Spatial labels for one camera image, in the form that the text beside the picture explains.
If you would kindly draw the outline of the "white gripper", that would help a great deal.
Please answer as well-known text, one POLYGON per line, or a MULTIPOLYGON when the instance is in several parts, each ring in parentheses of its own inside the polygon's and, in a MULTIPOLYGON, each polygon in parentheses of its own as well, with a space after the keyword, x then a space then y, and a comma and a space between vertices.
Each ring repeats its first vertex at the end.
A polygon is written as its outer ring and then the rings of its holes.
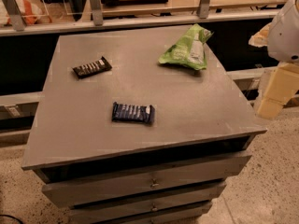
POLYGON ((256 114, 273 119, 299 91, 299 0, 288 0, 271 24, 252 35, 249 44, 266 47, 270 57, 280 62, 262 91, 256 114))

